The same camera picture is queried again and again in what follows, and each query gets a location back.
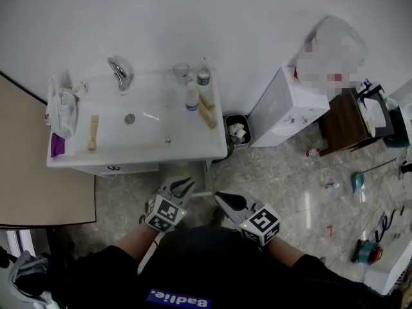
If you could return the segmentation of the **teal and red tool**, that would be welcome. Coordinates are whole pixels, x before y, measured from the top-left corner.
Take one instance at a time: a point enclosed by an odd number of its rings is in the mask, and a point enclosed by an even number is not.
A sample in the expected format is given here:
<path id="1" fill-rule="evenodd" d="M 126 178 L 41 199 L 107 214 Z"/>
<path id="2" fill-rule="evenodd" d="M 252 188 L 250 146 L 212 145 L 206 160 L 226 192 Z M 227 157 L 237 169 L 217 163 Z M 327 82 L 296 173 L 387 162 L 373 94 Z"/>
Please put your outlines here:
<path id="1" fill-rule="evenodd" d="M 379 243 L 358 239 L 351 262 L 371 265 L 382 257 L 382 253 L 383 249 Z"/>

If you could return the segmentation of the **beige board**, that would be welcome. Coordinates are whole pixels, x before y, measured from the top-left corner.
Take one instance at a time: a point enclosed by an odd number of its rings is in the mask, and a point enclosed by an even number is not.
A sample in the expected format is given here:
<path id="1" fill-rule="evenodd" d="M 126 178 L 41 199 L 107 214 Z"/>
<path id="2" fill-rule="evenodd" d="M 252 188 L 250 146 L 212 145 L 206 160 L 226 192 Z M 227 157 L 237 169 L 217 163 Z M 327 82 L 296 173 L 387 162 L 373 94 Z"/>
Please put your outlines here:
<path id="1" fill-rule="evenodd" d="M 0 228 L 96 221 L 95 177 L 47 167 L 45 105 L 0 73 Z"/>

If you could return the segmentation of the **large clear water jug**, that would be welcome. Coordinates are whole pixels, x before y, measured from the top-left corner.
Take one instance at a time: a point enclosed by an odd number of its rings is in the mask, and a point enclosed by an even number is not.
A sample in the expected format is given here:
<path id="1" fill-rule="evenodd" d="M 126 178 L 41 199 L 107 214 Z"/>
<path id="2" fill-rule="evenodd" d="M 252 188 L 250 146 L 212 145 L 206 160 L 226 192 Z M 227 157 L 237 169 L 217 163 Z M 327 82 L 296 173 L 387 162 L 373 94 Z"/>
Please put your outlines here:
<path id="1" fill-rule="evenodd" d="M 343 19 L 326 16 L 308 36 L 295 60 L 302 87 L 322 95 L 353 88 L 368 57 L 363 38 Z"/>

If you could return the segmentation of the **person's left forearm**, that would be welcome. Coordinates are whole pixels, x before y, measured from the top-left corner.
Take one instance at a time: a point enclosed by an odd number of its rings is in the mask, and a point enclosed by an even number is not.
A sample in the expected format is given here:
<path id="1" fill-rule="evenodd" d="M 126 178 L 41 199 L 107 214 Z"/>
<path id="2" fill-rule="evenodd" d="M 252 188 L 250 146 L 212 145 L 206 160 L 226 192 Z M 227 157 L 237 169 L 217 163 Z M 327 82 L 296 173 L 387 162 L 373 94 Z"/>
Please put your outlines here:
<path id="1" fill-rule="evenodd" d="M 159 232 L 146 223 L 139 226 L 115 243 L 115 246 L 129 254 L 135 261 L 140 262 L 150 249 Z"/>

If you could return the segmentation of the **purple cloth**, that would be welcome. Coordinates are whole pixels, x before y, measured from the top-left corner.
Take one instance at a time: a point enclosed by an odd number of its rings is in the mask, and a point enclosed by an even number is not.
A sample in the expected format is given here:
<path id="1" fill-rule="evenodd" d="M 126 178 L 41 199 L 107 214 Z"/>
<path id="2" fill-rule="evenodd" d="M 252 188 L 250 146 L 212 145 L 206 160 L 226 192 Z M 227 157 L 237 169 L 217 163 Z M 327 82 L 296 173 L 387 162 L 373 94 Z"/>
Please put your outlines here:
<path id="1" fill-rule="evenodd" d="M 55 158 L 65 153 L 65 139 L 53 133 L 50 142 L 50 156 Z"/>

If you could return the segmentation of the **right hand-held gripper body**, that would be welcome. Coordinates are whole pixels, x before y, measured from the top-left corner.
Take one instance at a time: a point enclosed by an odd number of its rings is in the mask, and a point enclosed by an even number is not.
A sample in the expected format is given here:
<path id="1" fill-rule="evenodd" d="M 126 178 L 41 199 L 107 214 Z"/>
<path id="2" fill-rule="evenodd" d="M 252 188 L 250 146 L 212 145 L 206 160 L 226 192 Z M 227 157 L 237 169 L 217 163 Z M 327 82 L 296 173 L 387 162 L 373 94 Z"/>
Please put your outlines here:
<path id="1" fill-rule="evenodd" d="M 279 232 L 280 216 L 269 204 L 266 204 L 248 217 L 239 227 L 242 238 L 258 246 L 265 246 Z"/>

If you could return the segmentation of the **white plastic bag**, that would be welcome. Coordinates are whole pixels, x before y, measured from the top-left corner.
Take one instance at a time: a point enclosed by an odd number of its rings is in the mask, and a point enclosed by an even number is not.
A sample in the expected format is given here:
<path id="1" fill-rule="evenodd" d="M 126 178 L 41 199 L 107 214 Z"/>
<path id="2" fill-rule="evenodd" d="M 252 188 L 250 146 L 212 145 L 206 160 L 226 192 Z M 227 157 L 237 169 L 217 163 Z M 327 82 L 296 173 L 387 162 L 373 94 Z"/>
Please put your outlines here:
<path id="1" fill-rule="evenodd" d="M 52 133 L 68 140 L 75 134 L 77 101 L 70 88 L 61 85 L 56 76 L 48 81 L 48 102 L 45 113 L 46 125 Z"/>

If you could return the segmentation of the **blue label water bottle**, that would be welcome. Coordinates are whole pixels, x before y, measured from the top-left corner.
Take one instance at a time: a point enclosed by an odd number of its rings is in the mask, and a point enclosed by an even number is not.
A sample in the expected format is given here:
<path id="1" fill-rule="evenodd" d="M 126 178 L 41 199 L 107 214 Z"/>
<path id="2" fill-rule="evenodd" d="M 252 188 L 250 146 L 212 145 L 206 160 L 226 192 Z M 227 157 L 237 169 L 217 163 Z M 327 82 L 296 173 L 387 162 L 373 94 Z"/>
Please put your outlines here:
<path id="1" fill-rule="evenodd" d="M 189 81 L 186 85 L 185 107 L 188 111 L 196 111 L 199 105 L 199 92 L 196 84 Z"/>

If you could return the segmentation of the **short beige tube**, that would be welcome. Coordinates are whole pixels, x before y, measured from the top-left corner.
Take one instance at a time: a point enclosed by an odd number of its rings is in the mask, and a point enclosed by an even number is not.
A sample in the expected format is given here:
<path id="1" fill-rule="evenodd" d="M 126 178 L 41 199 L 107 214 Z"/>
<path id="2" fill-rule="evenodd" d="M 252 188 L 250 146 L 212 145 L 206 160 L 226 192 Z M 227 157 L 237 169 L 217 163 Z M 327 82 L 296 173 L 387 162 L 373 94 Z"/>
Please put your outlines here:
<path id="1" fill-rule="evenodd" d="M 214 109 L 214 103 L 212 103 L 202 92 L 199 92 L 199 98 L 207 110 L 211 111 Z"/>

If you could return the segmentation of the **yellow-green sponge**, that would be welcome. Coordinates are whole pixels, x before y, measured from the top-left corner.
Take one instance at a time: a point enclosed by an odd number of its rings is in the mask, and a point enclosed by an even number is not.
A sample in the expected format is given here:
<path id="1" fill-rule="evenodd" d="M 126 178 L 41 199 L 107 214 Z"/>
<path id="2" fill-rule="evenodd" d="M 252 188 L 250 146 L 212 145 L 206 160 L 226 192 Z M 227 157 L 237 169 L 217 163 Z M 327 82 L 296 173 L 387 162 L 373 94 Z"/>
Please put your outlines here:
<path id="1" fill-rule="evenodd" d="M 201 162 L 169 164 L 166 166 L 165 175 L 167 177 L 191 177 L 196 183 L 201 183 L 204 181 L 204 171 Z"/>

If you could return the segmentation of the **brown wooden side table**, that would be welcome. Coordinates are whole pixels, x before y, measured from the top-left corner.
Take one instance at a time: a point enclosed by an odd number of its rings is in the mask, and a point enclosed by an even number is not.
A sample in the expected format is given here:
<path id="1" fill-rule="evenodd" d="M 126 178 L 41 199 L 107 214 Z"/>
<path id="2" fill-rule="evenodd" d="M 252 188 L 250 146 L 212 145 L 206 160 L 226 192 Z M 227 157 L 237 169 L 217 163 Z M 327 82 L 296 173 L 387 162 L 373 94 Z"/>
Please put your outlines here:
<path id="1" fill-rule="evenodd" d="M 354 88 L 344 89 L 330 102 L 330 110 L 318 119 L 321 135 L 327 144 L 327 148 L 320 152 L 321 157 L 339 151 L 356 151 L 383 138 L 370 137 L 357 105 L 358 98 L 371 98 L 381 91 L 382 87 L 377 86 L 369 93 L 359 95 Z"/>

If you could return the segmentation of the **wooden brush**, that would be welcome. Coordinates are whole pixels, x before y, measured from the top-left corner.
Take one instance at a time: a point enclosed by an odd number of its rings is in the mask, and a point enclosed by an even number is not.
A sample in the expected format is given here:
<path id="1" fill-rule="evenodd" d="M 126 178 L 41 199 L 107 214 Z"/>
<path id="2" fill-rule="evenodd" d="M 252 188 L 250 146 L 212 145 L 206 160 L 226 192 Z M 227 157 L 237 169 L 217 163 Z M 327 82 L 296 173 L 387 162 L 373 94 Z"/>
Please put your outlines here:
<path id="1" fill-rule="evenodd" d="M 90 122 L 90 140 L 88 143 L 88 151 L 95 151 L 97 148 L 97 131 L 98 131 L 99 116 L 93 115 Z"/>

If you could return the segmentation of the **white water dispenser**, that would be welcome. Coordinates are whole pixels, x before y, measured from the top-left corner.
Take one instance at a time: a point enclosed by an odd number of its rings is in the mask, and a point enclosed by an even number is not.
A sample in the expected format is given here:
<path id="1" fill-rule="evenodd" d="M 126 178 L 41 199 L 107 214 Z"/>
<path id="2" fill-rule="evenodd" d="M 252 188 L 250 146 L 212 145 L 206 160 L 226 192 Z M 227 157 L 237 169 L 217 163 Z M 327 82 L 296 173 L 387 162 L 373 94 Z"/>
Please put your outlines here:
<path id="1" fill-rule="evenodd" d="M 250 147 L 275 147 L 329 109 L 327 97 L 303 88 L 293 68 L 279 68 L 248 117 Z"/>

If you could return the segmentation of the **person's black shoe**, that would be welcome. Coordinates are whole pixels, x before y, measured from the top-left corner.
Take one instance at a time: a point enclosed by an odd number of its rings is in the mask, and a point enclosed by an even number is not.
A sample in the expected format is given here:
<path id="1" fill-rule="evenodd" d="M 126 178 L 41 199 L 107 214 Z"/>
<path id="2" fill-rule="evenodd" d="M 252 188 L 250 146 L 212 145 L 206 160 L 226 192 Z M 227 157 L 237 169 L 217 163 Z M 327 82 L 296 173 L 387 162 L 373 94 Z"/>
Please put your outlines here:
<path id="1" fill-rule="evenodd" d="M 220 227 L 225 219 L 225 212 L 220 206 L 215 206 L 211 212 L 209 225 Z"/>

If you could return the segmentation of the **teal dustpan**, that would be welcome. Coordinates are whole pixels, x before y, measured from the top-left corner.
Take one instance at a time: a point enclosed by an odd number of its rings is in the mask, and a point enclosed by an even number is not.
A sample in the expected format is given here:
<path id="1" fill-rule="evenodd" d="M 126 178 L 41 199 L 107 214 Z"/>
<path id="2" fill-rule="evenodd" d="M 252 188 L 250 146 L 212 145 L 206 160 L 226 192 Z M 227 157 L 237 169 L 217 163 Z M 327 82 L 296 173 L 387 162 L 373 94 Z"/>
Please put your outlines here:
<path id="1" fill-rule="evenodd" d="M 387 162 L 385 162 L 385 163 L 383 163 L 383 164 L 377 165 L 377 166 L 375 166 L 375 167 L 372 167 L 372 168 L 369 168 L 369 169 L 366 169 L 366 170 L 363 170 L 363 171 L 358 171 L 358 172 L 353 173 L 353 174 L 350 176 L 350 183 L 351 183 L 351 188 L 352 188 L 353 193 L 356 193 L 357 191 L 359 191 L 360 189 L 362 189 L 362 187 L 363 187 L 363 185 L 364 185 L 364 175 L 365 175 L 366 173 L 368 173 L 368 172 L 370 172 L 370 171 L 374 171 L 374 170 L 379 169 L 379 168 L 381 168 L 381 167 L 384 167 L 384 166 L 386 166 L 386 165 L 388 165 L 388 164 L 391 164 L 391 163 L 393 163 L 393 162 L 396 162 L 396 160 L 397 160 L 397 159 L 394 158 L 394 159 L 392 159 L 392 160 L 389 160 L 389 161 L 387 161 Z"/>

